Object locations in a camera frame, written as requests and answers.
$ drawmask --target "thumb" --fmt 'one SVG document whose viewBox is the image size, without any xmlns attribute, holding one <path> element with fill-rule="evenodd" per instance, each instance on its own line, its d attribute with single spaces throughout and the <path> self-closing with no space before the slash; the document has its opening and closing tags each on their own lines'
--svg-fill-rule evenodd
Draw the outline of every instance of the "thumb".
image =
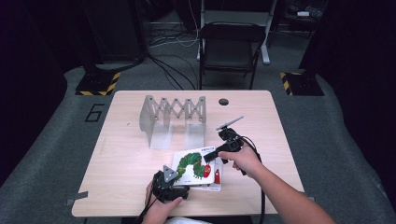
<svg viewBox="0 0 396 224">
<path fill-rule="evenodd" d="M 224 159 L 224 160 L 234 161 L 235 153 L 227 152 L 227 151 L 221 151 L 221 152 L 219 152 L 219 157 Z"/>
<path fill-rule="evenodd" d="M 172 202 L 170 202 L 168 204 L 168 206 L 170 207 L 171 210 L 175 209 L 176 207 L 178 207 L 178 205 L 183 202 L 183 198 L 182 197 L 178 197 L 176 199 L 174 199 Z"/>
</svg>

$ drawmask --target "round black hole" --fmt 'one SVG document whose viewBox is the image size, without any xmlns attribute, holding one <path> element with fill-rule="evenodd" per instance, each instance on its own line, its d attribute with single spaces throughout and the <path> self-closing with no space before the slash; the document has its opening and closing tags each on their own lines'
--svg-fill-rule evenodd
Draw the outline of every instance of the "round black hole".
<svg viewBox="0 0 396 224">
<path fill-rule="evenodd" d="M 230 103 L 227 99 L 221 98 L 219 99 L 219 104 L 220 105 L 228 105 Z"/>
</svg>

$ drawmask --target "light wood tabletop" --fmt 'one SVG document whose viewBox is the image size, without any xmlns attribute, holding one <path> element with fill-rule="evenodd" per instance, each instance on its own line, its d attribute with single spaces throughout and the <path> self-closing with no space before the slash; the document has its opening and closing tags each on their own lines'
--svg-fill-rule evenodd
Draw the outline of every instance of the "light wood tabletop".
<svg viewBox="0 0 396 224">
<path fill-rule="evenodd" d="M 117 91 L 106 115 L 90 163 L 78 192 L 88 197 L 76 200 L 75 217 L 135 217 L 144 208 L 146 186 L 164 165 L 171 166 L 175 152 L 184 150 L 184 117 L 171 116 L 173 136 L 170 149 L 150 149 L 139 116 L 146 95 L 157 102 L 190 98 L 206 101 L 205 145 L 219 147 L 218 128 L 239 116 L 230 127 L 250 138 L 262 163 L 299 191 L 304 191 L 290 147 L 269 91 Z M 219 99 L 228 99 L 220 105 Z M 191 189 L 189 197 L 171 216 L 236 216 L 261 213 L 261 189 L 246 175 L 223 165 L 220 192 Z M 266 199 L 265 213 L 276 213 Z"/>
</svg>

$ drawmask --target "caterpillar illustration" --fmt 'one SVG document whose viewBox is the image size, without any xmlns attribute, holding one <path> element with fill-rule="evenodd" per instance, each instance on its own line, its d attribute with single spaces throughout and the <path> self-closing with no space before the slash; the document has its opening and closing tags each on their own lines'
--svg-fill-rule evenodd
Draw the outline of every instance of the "caterpillar illustration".
<svg viewBox="0 0 396 224">
<path fill-rule="evenodd" d="M 176 177 L 176 181 L 178 181 L 183 176 L 183 174 L 186 173 L 186 167 L 188 165 L 192 165 L 195 178 L 202 179 L 202 177 L 208 177 L 210 173 L 210 166 L 203 166 L 201 162 L 202 156 L 199 152 L 189 153 L 181 158 L 177 167 L 178 176 Z"/>
</svg>

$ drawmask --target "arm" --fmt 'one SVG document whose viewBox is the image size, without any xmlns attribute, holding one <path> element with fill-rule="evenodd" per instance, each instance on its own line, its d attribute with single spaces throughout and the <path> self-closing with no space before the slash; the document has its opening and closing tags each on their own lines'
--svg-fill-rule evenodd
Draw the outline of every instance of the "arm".
<svg viewBox="0 0 396 224">
<path fill-rule="evenodd" d="M 146 188 L 146 202 L 148 204 L 149 194 L 151 190 L 152 182 L 150 182 Z M 168 218 L 169 214 L 174 210 L 181 202 L 183 201 L 182 197 L 178 197 L 174 199 L 170 203 L 162 203 L 157 200 L 157 198 L 152 195 L 150 199 L 150 203 L 152 206 L 143 217 L 142 224 L 163 224 Z"/>
<path fill-rule="evenodd" d="M 319 205 L 262 165 L 250 147 L 244 146 L 238 152 L 222 151 L 219 156 L 234 161 L 233 168 L 244 170 L 256 180 L 286 223 L 335 223 Z"/>
</svg>

